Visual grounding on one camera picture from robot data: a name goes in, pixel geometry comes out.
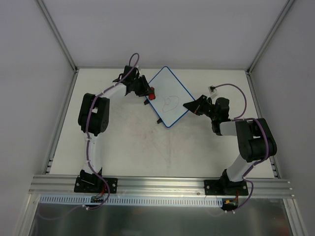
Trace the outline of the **red bone-shaped eraser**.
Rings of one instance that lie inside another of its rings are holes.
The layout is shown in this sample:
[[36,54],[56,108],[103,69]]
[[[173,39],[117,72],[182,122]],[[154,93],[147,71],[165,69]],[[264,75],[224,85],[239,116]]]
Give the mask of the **red bone-shaped eraser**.
[[148,99],[150,101],[152,101],[152,100],[155,100],[155,98],[156,98],[155,89],[153,87],[150,87],[150,91],[149,91],[149,94],[148,94]]

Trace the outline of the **blue framed whiteboard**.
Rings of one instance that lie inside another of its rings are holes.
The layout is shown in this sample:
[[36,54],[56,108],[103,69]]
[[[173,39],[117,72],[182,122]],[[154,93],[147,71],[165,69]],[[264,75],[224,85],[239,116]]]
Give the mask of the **blue framed whiteboard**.
[[149,103],[158,115],[159,122],[167,128],[172,127],[188,112],[184,104],[195,100],[167,66],[163,67],[148,84],[155,90],[155,99]]

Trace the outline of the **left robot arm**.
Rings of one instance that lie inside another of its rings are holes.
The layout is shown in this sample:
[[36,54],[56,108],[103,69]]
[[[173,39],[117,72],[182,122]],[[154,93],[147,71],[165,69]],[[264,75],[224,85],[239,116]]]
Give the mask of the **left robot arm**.
[[86,161],[76,179],[77,192],[97,192],[106,184],[101,179],[100,137],[108,127],[110,101],[130,93],[147,97],[146,104],[156,98],[155,89],[150,87],[137,67],[126,65],[123,73],[113,80],[112,85],[100,94],[86,93],[83,97],[78,124],[85,135]]

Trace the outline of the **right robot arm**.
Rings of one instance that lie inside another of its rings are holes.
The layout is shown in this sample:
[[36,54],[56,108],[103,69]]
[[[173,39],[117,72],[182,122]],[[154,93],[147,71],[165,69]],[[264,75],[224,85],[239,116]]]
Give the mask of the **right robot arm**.
[[229,100],[219,97],[215,102],[204,95],[183,104],[197,116],[211,119],[212,131],[218,136],[235,136],[239,155],[217,180],[205,180],[205,195],[247,196],[246,176],[258,164],[277,152],[277,145],[264,118],[229,118]]

